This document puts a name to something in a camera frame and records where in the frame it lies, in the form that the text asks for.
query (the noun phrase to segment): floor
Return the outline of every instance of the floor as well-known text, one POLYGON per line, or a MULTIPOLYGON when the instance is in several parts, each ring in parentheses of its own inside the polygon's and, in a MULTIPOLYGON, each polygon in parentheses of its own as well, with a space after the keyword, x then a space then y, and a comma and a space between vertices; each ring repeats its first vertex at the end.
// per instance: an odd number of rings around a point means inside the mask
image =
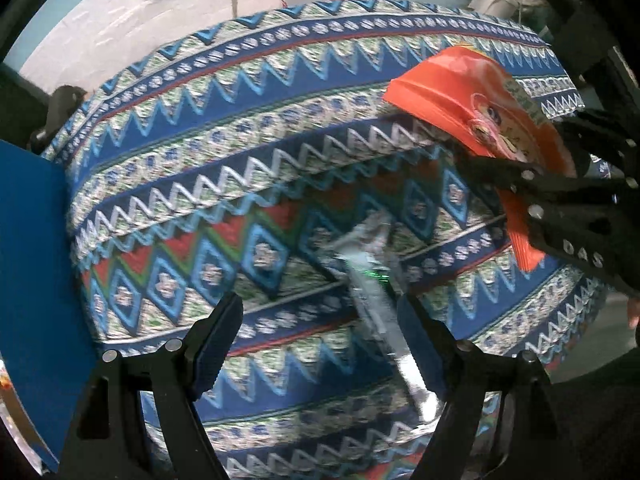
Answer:
POLYGON ((573 379, 613 361, 635 346, 635 332, 626 321, 626 297, 613 293, 551 378, 555 382, 573 379))

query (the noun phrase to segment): patterned fabric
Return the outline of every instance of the patterned fabric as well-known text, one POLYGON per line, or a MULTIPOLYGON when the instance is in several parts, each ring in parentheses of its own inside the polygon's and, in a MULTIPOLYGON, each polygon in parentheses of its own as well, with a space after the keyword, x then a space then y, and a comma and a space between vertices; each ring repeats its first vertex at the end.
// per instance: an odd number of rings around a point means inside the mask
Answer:
MULTIPOLYGON (((546 258, 520 272, 490 190, 384 104, 392 78, 469 42, 550 118, 582 106, 530 29, 393 0, 318 2, 222 23, 107 81, 46 157, 103 348, 149 352, 230 289, 244 323, 197 410, 232 477, 394 478, 429 438, 318 247, 383 208, 414 291, 457 338, 555 364, 599 283, 546 258)), ((608 167, 598 167, 607 173, 608 167)), ((148 429, 162 446, 152 396, 148 429)), ((488 396, 486 420, 497 405, 488 396)))

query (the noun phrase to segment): plastic bag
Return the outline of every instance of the plastic bag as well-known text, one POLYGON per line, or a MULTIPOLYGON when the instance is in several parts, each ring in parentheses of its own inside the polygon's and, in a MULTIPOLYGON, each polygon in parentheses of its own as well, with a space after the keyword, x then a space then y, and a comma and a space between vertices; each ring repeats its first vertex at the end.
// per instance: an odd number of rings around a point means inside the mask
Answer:
POLYGON ((387 247, 392 218, 385 211, 370 215, 319 254, 323 266, 349 283, 353 303, 372 338, 398 368, 420 415, 419 431, 433 431, 443 405, 424 384, 398 325, 394 298, 406 291, 398 258, 387 247))
MULTIPOLYGON (((462 142, 476 155, 532 162, 575 176, 569 151, 540 106, 493 59, 466 46, 446 48, 391 81, 383 97, 462 142)), ((526 208, 498 192, 518 266, 536 268, 544 253, 529 244, 526 208)))

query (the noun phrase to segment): human hand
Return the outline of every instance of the human hand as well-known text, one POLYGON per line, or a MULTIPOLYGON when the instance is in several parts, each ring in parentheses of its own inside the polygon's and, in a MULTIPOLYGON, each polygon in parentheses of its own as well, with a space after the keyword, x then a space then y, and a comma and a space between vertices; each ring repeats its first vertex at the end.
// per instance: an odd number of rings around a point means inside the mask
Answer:
POLYGON ((626 302, 626 317, 629 321, 629 328, 636 328, 640 322, 640 299, 629 298, 626 302))

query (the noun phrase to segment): orange package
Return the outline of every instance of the orange package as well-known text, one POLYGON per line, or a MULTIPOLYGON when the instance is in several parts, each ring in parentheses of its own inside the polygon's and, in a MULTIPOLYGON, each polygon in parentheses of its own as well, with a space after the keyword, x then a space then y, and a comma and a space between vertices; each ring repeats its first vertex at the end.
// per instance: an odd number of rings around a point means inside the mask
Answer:
MULTIPOLYGON (((452 46, 389 83, 384 99, 447 132, 476 155, 539 164, 575 176, 569 151, 540 106, 493 59, 472 47, 452 46)), ((498 190, 521 270, 544 253, 529 244, 526 207, 498 190)))

